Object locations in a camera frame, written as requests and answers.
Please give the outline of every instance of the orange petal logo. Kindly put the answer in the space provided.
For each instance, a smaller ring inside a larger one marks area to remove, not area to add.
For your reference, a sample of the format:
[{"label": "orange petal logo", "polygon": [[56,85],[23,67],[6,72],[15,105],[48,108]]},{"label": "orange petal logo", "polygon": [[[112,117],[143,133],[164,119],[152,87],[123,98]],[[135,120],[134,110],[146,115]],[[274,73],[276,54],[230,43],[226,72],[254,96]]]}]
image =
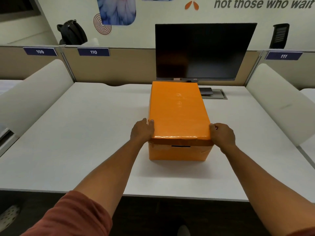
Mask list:
[{"label": "orange petal logo", "polygon": [[191,4],[194,5],[194,8],[195,8],[196,11],[199,10],[199,5],[195,2],[195,0],[191,0],[189,3],[187,3],[185,5],[185,10],[187,10],[191,6]]}]

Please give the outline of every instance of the person's right arm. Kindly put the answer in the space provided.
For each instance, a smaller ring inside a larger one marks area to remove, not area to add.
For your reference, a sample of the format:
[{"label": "person's right arm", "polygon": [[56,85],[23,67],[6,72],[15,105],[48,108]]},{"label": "person's right arm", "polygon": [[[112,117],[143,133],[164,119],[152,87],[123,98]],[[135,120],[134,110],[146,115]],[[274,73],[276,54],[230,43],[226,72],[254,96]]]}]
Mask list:
[{"label": "person's right arm", "polygon": [[267,230],[276,236],[315,227],[315,205],[290,189],[235,144],[232,129],[222,123],[210,125],[211,139],[226,155],[251,205]]}]

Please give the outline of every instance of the person's left hand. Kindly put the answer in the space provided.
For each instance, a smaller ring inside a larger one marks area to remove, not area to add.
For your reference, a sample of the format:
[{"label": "person's left hand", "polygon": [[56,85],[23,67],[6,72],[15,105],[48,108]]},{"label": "person's left hand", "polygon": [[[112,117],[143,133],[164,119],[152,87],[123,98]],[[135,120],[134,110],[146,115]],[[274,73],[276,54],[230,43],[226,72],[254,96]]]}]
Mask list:
[{"label": "person's left hand", "polygon": [[154,121],[150,120],[147,124],[147,119],[136,122],[130,134],[130,140],[139,140],[142,143],[147,142],[154,134]]}]

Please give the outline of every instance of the floor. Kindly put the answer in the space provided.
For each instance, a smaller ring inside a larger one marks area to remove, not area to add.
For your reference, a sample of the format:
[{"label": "floor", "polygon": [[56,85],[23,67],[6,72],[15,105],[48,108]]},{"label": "floor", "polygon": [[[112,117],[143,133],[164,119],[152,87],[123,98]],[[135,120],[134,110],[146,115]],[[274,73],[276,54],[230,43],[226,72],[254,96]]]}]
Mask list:
[{"label": "floor", "polygon": [[[0,236],[17,236],[36,223],[62,197],[58,193],[0,191],[0,212],[22,206],[17,219]],[[113,217],[110,236],[174,235],[184,220],[191,236],[270,235],[248,202],[123,197]]]}]

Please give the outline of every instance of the black monitor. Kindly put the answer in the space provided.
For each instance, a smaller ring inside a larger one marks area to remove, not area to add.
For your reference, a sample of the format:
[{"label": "black monitor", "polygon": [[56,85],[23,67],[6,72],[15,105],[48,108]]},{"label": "black monitor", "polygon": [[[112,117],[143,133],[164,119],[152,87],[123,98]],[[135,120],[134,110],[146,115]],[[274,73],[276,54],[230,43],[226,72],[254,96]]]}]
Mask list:
[{"label": "black monitor", "polygon": [[157,80],[235,80],[256,25],[156,24]]}]

